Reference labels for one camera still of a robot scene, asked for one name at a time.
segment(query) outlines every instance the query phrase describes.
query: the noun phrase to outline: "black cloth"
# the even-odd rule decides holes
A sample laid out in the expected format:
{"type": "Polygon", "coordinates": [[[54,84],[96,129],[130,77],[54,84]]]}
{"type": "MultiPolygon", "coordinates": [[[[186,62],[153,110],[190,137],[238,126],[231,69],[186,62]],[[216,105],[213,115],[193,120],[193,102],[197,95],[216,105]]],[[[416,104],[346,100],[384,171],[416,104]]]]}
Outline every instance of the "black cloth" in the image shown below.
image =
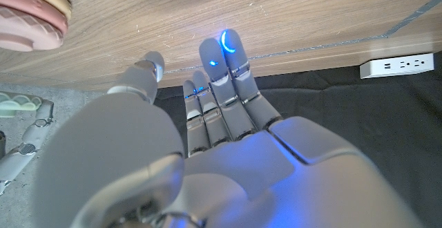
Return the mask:
{"type": "MultiPolygon", "coordinates": [[[[365,153],[427,227],[442,227],[442,53],[417,75],[360,79],[359,67],[256,78],[284,118],[306,117],[365,153]]],[[[181,87],[159,89],[155,105],[186,144],[181,87]]]]}

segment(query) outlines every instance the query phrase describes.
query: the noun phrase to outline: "blue glowing ring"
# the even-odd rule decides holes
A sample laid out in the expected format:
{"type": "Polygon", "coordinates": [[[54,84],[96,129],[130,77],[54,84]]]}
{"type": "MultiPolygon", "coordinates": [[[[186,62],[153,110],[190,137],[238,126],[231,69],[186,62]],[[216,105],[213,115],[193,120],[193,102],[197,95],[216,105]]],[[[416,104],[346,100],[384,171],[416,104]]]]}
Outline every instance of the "blue glowing ring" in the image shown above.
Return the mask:
{"type": "Polygon", "coordinates": [[[227,31],[224,31],[221,35],[221,44],[227,52],[234,53],[236,51],[235,49],[231,49],[226,46],[226,32],[227,31]]]}

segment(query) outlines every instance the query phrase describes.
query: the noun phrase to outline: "power strip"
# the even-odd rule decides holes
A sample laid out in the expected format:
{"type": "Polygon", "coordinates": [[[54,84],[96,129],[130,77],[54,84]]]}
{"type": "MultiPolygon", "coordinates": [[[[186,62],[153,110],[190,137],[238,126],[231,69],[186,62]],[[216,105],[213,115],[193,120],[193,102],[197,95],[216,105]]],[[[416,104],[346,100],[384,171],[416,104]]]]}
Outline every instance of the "power strip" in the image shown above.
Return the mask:
{"type": "Polygon", "coordinates": [[[412,55],[389,59],[373,59],[360,67],[361,79],[412,75],[434,70],[433,54],[412,55]]]}

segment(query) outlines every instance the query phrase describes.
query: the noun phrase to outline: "floor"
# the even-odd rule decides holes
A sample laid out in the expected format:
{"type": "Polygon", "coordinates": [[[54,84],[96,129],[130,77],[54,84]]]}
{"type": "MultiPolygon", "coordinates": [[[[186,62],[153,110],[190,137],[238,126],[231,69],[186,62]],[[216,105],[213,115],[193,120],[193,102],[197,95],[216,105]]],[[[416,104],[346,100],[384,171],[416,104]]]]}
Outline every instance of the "floor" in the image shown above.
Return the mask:
{"type": "MultiPolygon", "coordinates": [[[[51,87],[19,86],[0,84],[2,91],[37,95],[52,100],[54,105],[54,120],[48,137],[50,137],[66,120],[80,110],[92,99],[103,93],[83,92],[51,87]]],[[[35,119],[35,112],[18,112],[14,118],[0,118],[0,130],[7,136],[6,151],[20,145],[21,136],[35,119]]],[[[39,156],[21,172],[0,196],[0,227],[31,228],[35,227],[32,219],[32,183],[39,164],[39,156]]]]}

